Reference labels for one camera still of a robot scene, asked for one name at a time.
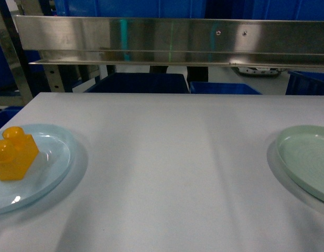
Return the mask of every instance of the yellow lego brick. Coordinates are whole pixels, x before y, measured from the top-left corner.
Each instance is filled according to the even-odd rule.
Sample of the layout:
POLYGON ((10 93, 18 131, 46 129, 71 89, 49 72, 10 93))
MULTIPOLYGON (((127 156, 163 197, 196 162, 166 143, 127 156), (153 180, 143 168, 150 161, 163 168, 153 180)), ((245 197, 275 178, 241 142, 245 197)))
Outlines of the yellow lego brick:
POLYGON ((34 138, 20 127, 10 127, 0 140, 0 180, 21 180, 39 150, 34 138))

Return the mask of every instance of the mint green plate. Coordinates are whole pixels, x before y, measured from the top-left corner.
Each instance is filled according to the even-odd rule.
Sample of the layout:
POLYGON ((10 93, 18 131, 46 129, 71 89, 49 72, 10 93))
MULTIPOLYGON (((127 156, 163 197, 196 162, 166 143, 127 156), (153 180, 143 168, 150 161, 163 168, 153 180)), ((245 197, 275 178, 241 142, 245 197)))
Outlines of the mint green plate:
POLYGON ((276 139, 276 151, 288 176, 324 201, 324 127, 287 128, 276 139))

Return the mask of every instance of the plate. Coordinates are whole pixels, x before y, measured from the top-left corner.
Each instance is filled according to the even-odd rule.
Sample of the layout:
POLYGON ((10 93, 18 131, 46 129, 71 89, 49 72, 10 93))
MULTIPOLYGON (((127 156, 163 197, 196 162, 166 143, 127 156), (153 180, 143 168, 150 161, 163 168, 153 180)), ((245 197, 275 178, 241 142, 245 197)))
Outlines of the plate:
POLYGON ((22 180, 0 181, 0 214, 25 206, 55 188, 68 174, 76 152, 75 139, 64 128, 49 124, 21 127, 33 136, 39 153, 22 180))
POLYGON ((276 151, 288 176, 324 201, 324 127, 295 126, 276 139, 276 151))

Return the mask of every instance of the stainless steel bar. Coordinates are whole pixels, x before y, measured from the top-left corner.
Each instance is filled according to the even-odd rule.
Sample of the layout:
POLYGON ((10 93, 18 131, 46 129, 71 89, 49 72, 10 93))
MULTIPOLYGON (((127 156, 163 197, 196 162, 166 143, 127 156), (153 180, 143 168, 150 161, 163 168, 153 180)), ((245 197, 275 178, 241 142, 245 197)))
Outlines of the stainless steel bar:
POLYGON ((225 67, 324 67, 324 55, 236 54, 161 51, 40 51, 43 59, 33 64, 143 64, 225 67))
POLYGON ((16 23, 42 64, 324 67, 324 22, 17 16, 16 23))
POLYGON ((23 67, 18 54, 23 53, 12 17, 5 2, 0 1, 0 46, 4 52, 7 63, 12 71, 15 83, 22 95, 24 104, 32 100, 31 94, 23 67))

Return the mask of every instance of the metal frame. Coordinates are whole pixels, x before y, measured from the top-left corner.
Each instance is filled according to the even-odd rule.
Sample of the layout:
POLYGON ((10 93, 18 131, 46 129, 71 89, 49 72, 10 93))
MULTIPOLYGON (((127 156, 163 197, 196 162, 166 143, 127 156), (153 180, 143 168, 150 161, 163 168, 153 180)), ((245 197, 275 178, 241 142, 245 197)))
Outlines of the metal frame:
MULTIPOLYGON (((44 16, 44 12, 39 0, 20 0, 20 4, 25 16, 44 16)), ((44 69, 51 92, 65 92, 65 84, 62 81, 60 67, 51 65, 44 66, 44 69)))
POLYGON ((23 49, 5 1, 0 1, 0 46, 19 89, 13 95, 0 93, 0 106, 24 106, 33 98, 24 72, 28 62, 21 58, 23 49))
POLYGON ((324 22, 17 16, 35 64, 324 67, 324 22))

